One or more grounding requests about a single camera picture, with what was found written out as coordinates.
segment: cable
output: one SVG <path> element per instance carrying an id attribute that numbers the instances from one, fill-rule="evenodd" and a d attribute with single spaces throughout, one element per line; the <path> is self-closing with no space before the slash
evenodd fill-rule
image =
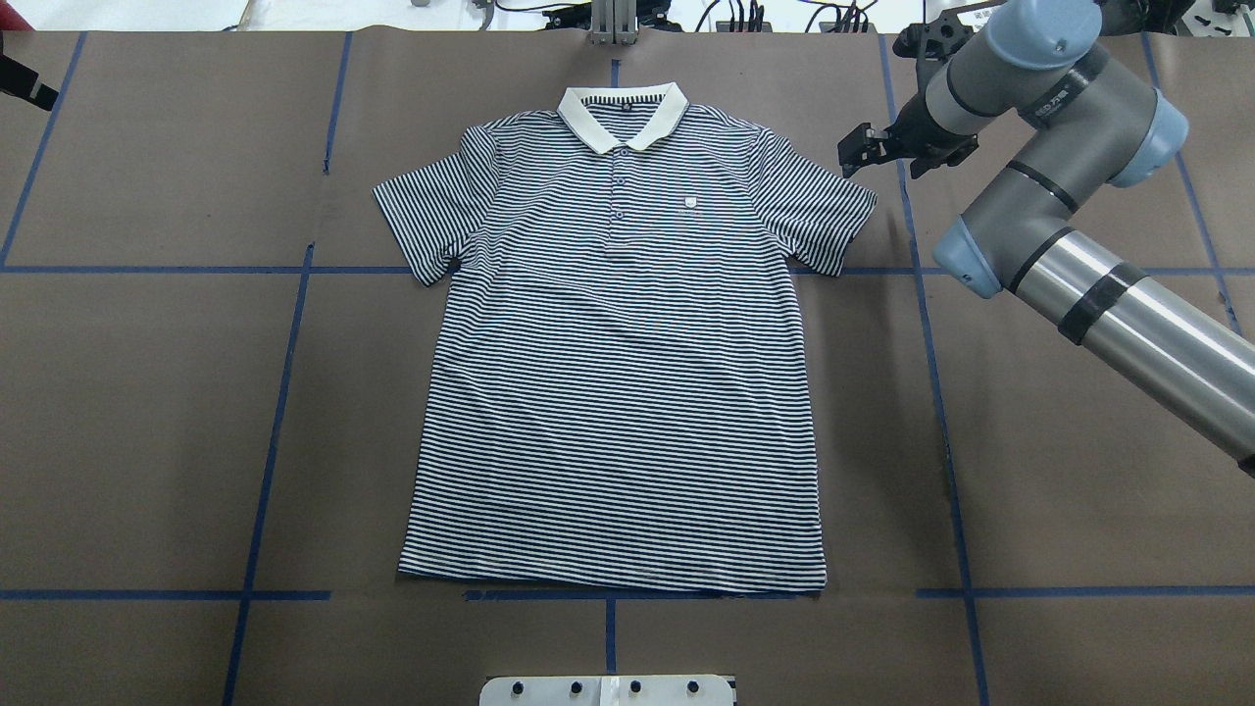
<path id="1" fill-rule="evenodd" d="M 867 15 L 857 3 L 851 3 L 845 18 L 837 18 L 840 24 L 828 31 L 858 31 L 860 24 L 867 24 Z"/>
<path id="2" fill-rule="evenodd" d="M 818 4 L 818 3 L 807 3 L 807 0 L 802 0 L 802 1 L 806 3 L 807 5 L 820 5 L 820 8 L 814 11 L 814 14 L 811 15 L 811 21 L 806 23 L 806 29 L 802 30 L 802 34 L 809 33 L 811 31 L 811 26 L 814 25 L 814 19 L 820 16 L 820 13 L 827 10 L 828 8 L 833 8 L 837 11 L 837 21 L 838 23 L 841 21 L 841 5 L 833 5 L 832 3 L 822 3 L 822 4 Z"/>
<path id="3" fill-rule="evenodd" d="M 851 3 L 850 6 L 846 8 L 846 14 L 845 15 L 841 14 L 841 10 L 837 10 L 837 24 L 832 25 L 832 28 L 828 29 L 828 31 L 831 31 L 831 33 L 846 31 L 847 28 L 850 26 L 850 20 L 852 20 L 852 19 L 855 19 L 855 4 L 853 3 Z"/>
<path id="4" fill-rule="evenodd" d="M 697 26 L 693 28 L 693 31 L 702 31 L 702 25 L 704 25 L 705 24 L 705 19 L 710 16 L 710 10 L 714 10 L 714 6 L 718 5 L 720 1 L 722 0 L 714 0 L 714 3 L 710 3 L 709 5 L 707 5 L 707 10 L 704 13 L 702 13 L 702 19 L 698 20 L 698 24 L 697 24 Z"/>
<path id="5" fill-rule="evenodd" d="M 476 0 L 474 6 L 483 6 L 483 20 L 479 21 L 479 31 L 488 31 L 492 25 L 492 20 L 497 18 L 497 3 L 496 0 L 488 0 L 488 3 L 482 3 L 482 0 Z"/>
<path id="6" fill-rule="evenodd" d="M 506 13 L 537 13 L 540 10 L 553 10 L 557 8 L 575 8 L 580 4 L 581 3 L 550 3 L 548 5 L 536 5 L 535 8 L 507 8 L 496 0 L 493 1 L 493 5 L 496 5 L 498 10 L 505 10 Z"/>
<path id="7" fill-rule="evenodd" d="M 872 6 L 876 5 L 876 3 L 880 3 L 880 0 L 871 0 L 871 3 L 867 3 L 866 8 L 860 8 L 858 9 L 858 11 L 863 16 L 863 29 L 862 29 L 863 34 L 866 34 L 867 30 L 871 29 L 871 16 L 867 14 L 867 10 L 871 10 Z"/>

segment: black clamp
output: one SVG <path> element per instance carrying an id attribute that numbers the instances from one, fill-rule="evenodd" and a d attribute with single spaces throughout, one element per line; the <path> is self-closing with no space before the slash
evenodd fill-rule
<path id="1" fill-rule="evenodd" d="M 894 40 L 894 54 L 915 59 L 915 83 L 922 92 L 941 66 L 971 39 L 973 30 L 953 13 L 927 24 L 914 23 Z"/>
<path id="2" fill-rule="evenodd" d="M 39 82 L 34 69 L 4 55 L 4 40 L 0 38 L 0 93 L 21 98 L 23 100 L 51 110 L 56 104 L 56 90 Z"/>
<path id="3" fill-rule="evenodd" d="M 929 169 L 959 166 L 980 147 L 975 134 L 954 134 L 932 119 L 917 94 L 902 108 L 897 120 L 885 130 L 862 123 L 837 143 L 841 173 L 850 178 L 868 164 L 911 158 L 911 178 Z"/>

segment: metal bracket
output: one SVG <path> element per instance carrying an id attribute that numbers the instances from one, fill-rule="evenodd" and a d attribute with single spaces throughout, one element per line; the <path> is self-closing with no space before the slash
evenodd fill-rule
<path id="1" fill-rule="evenodd" d="M 592 0 L 592 44 L 636 44 L 636 0 Z"/>
<path id="2" fill-rule="evenodd" d="M 479 706 L 735 706 L 734 685 L 715 675 L 496 677 Z"/>

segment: white surface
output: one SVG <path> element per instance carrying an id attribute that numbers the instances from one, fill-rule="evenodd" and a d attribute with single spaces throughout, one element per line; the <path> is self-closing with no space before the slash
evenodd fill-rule
<path id="1" fill-rule="evenodd" d="M 548 0 L 501 0 L 506 6 L 528 8 L 543 5 Z M 638 3 L 649 0 L 638 0 Z M 934 15 L 949 6 L 975 0 L 931 0 L 929 14 Z M 743 0 L 748 13 L 749 0 Z M 732 0 L 720 0 L 710 11 L 702 31 L 713 31 L 715 20 L 727 20 Z M 693 31 L 707 3 L 704 0 L 671 0 L 668 18 L 680 23 L 685 31 Z M 802 31 L 816 5 L 798 0 L 767 0 L 767 21 L 774 31 Z M 881 0 L 870 11 L 872 24 L 880 31 L 897 31 L 912 21 L 919 21 L 921 6 L 916 0 Z M 831 20 L 835 10 L 825 10 L 820 20 Z M 373 24 L 385 24 L 405 29 L 477 30 L 483 19 L 482 10 L 469 0 L 432 0 L 427 8 L 414 8 L 409 0 L 255 0 L 248 28 L 259 29 L 360 29 Z M 812 31 L 817 31 L 818 21 Z M 505 13 L 497 10 L 491 29 L 531 30 L 545 26 L 540 13 Z"/>
<path id="2" fill-rule="evenodd" d="M 8 0 L 30 26 L 48 30 L 207 30 L 240 21 L 248 0 Z"/>
<path id="3" fill-rule="evenodd" d="M 507 6 L 542 5 L 547 0 L 502 0 Z M 929 15 L 975 0 L 930 0 Z M 49 30 L 208 30 L 237 24 L 247 0 L 9 0 L 35 29 Z M 767 0 L 767 20 L 776 31 L 802 31 L 818 8 L 798 0 Z M 715 20 L 728 19 L 729 0 L 712 10 L 703 31 Z M 703 0 L 671 0 L 670 19 L 685 31 L 705 9 Z M 919 21 L 919 0 L 880 0 L 868 16 L 880 31 L 899 31 Z M 836 13 L 825 10 L 821 20 Z M 353 30 L 370 25 L 403 29 L 477 30 L 483 19 L 469 0 L 432 0 L 415 8 L 410 0 L 254 0 L 246 29 L 251 30 Z M 492 29 L 532 30 L 545 25 L 540 13 L 497 11 Z"/>

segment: blue tape line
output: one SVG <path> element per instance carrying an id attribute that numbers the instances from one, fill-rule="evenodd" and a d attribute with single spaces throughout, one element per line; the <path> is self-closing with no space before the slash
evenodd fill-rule
<path id="1" fill-rule="evenodd" d="M 301 267 L 282 265 L 6 265 L 9 273 L 33 275 L 296 275 Z"/>
<path id="2" fill-rule="evenodd" d="M 1255 597 L 1255 586 L 1063 586 L 1035 588 L 976 588 L 980 599 L 998 598 L 1172 598 L 1172 597 Z M 922 599 L 963 598 L 953 588 L 924 588 L 915 592 Z"/>
<path id="3" fill-rule="evenodd" d="M 311 267 L 310 272 L 315 275 L 413 275 L 409 267 L 404 265 L 360 265 L 360 266 L 323 266 Z"/>
<path id="4" fill-rule="evenodd" d="M 26 588 L 0 591 L 0 601 L 240 601 L 242 591 L 136 591 Z M 330 591 L 259 591 L 254 601 L 330 601 Z"/>
<path id="5" fill-rule="evenodd" d="M 1215 276 L 1216 271 L 1207 267 L 1142 267 L 1151 276 Z"/>
<path id="6" fill-rule="evenodd" d="M 915 592 L 915 597 L 936 601 L 943 598 L 964 598 L 974 593 L 974 591 L 964 591 L 961 588 L 921 588 Z"/>
<path id="7" fill-rule="evenodd" d="M 468 591 L 462 597 L 468 602 L 492 601 L 789 601 L 818 596 L 809 593 L 697 593 L 681 591 Z"/>
<path id="8" fill-rule="evenodd" d="M 0 601 L 238 601 L 238 591 L 16 589 Z"/>
<path id="9" fill-rule="evenodd" d="M 331 100 L 331 122 L 326 125 L 326 152 L 323 155 L 323 173 L 331 172 L 331 145 L 335 144 L 335 124 L 340 118 L 340 98 L 344 95 L 344 74 L 349 68 L 349 48 L 353 33 L 344 33 L 344 50 L 340 53 L 340 75 L 335 79 L 335 99 Z"/>
<path id="10" fill-rule="evenodd" d="M 1151 83 L 1160 90 L 1160 70 L 1155 65 L 1155 53 L 1151 50 L 1151 36 L 1142 33 L 1142 54 L 1146 56 L 1146 68 L 1151 73 Z M 1220 257 L 1216 256 L 1216 245 L 1211 240 L 1211 231 L 1207 228 L 1207 219 L 1202 216 L 1202 207 L 1199 206 L 1199 194 L 1194 188 L 1194 179 L 1190 178 L 1190 169 L 1185 164 L 1181 152 L 1176 153 L 1177 171 L 1181 172 L 1181 182 L 1185 183 L 1185 194 L 1190 201 L 1190 209 L 1194 211 L 1194 222 L 1199 226 L 1199 234 L 1202 236 L 1202 247 L 1207 251 L 1207 262 L 1211 272 L 1216 277 L 1216 286 L 1220 296 L 1224 297 L 1225 313 L 1229 316 L 1229 327 L 1237 335 L 1242 335 L 1242 325 L 1237 322 L 1237 313 L 1234 311 L 1234 298 L 1229 295 L 1229 283 L 1225 282 L 1224 270 L 1220 267 Z"/>
<path id="11" fill-rule="evenodd" d="M 330 591 L 255 591 L 250 601 L 330 601 Z"/>
<path id="12" fill-rule="evenodd" d="M 53 127 L 56 125 L 56 118 L 61 114 L 61 105 L 65 104 L 65 97 L 69 95 L 70 80 L 74 78 L 74 69 L 78 68 L 79 56 L 83 55 L 83 44 L 85 41 L 87 33 L 80 31 L 78 43 L 74 44 L 74 54 L 70 56 L 70 65 L 65 69 L 65 79 L 61 80 L 60 94 L 56 97 L 56 103 L 53 104 L 53 112 L 48 115 L 48 123 L 44 125 L 44 135 L 39 138 L 35 158 L 30 162 L 30 171 L 26 172 L 26 183 L 23 184 L 21 196 L 18 197 L 18 207 L 13 212 L 13 219 L 9 221 L 9 232 L 5 233 L 4 245 L 0 246 L 0 267 L 9 258 L 13 240 L 18 236 L 21 213 L 26 209 L 26 199 L 30 197 L 30 188 L 35 184 L 35 174 L 39 173 L 39 164 L 44 161 L 44 150 L 48 148 L 48 139 L 53 135 Z"/>
<path id="13" fill-rule="evenodd" d="M 305 248 L 305 262 L 301 265 L 301 283 L 296 288 L 296 306 L 292 310 L 292 325 L 287 331 L 287 352 L 284 356 L 284 375 L 279 381 L 279 401 L 275 404 L 275 419 L 270 425 L 270 445 L 266 449 L 266 470 L 261 477 L 261 494 L 257 499 L 257 515 L 252 523 L 252 542 L 248 547 L 248 567 L 243 576 L 243 592 L 240 597 L 240 613 L 236 616 L 235 641 L 231 643 L 231 662 L 227 666 L 227 681 L 222 690 L 222 703 L 230 706 L 235 700 L 236 678 L 240 675 L 240 655 L 243 651 L 245 630 L 248 626 L 248 604 L 252 601 L 252 586 L 257 577 L 257 557 L 261 554 L 261 534 L 266 527 L 266 508 L 270 505 L 270 488 L 275 478 L 275 461 L 279 459 L 279 435 L 284 426 L 284 414 L 287 409 L 287 389 L 292 380 L 292 359 L 296 352 L 296 336 L 301 329 L 301 316 L 305 311 L 305 292 L 310 283 L 310 267 L 314 261 L 314 243 Z"/>
<path id="14" fill-rule="evenodd" d="M 619 673 L 619 653 L 615 645 L 615 599 L 606 598 L 606 673 Z"/>
<path id="15" fill-rule="evenodd" d="M 885 76 L 885 102 L 890 120 L 897 119 L 897 107 L 894 99 L 894 80 L 889 70 L 889 50 L 885 35 L 877 34 L 880 41 L 880 66 Z M 927 293 L 924 288 L 924 267 L 920 262 L 919 240 L 915 232 L 915 211 L 911 207 L 911 194 L 906 188 L 906 167 L 901 159 L 897 164 L 897 184 L 902 196 L 902 213 L 906 218 L 906 231 L 911 236 L 911 265 L 915 268 L 915 296 L 920 308 L 920 324 L 924 326 L 924 346 L 929 362 L 929 379 L 932 386 L 932 408 L 941 426 L 941 440 L 945 444 L 945 469 L 950 483 L 950 525 L 954 529 L 954 544 L 959 556 L 959 576 L 963 581 L 963 603 L 968 617 L 968 642 L 971 646 L 971 662 L 976 672 L 976 692 L 980 706 L 989 706 L 989 682 L 985 677 L 985 656 L 980 643 L 980 624 L 976 619 L 976 601 L 971 593 L 971 569 L 968 562 L 968 539 L 963 529 L 963 508 L 959 503 L 959 480 L 954 469 L 954 455 L 950 449 L 950 426 L 946 424 L 945 400 L 941 398 L 941 375 L 937 370 L 936 347 L 932 341 L 932 322 L 929 316 Z"/>
<path id="16" fill-rule="evenodd" d="M 222 706 L 231 706 L 235 702 L 235 685 L 240 676 L 240 655 L 243 652 L 243 631 L 248 624 L 248 608 L 252 604 L 247 598 L 240 601 L 240 612 L 236 613 L 236 633 L 231 642 L 231 662 L 227 665 L 227 683 L 222 687 Z"/>
<path id="17" fill-rule="evenodd" d="M 33 275 L 299 275 L 295 265 L 8 265 L 0 271 Z M 320 265 L 315 275 L 408 275 L 404 265 Z"/>
<path id="18" fill-rule="evenodd" d="M 817 275 L 820 272 L 807 266 L 789 267 L 791 275 Z M 841 276 L 867 276 L 867 275 L 914 275 L 912 267 L 842 267 Z"/>

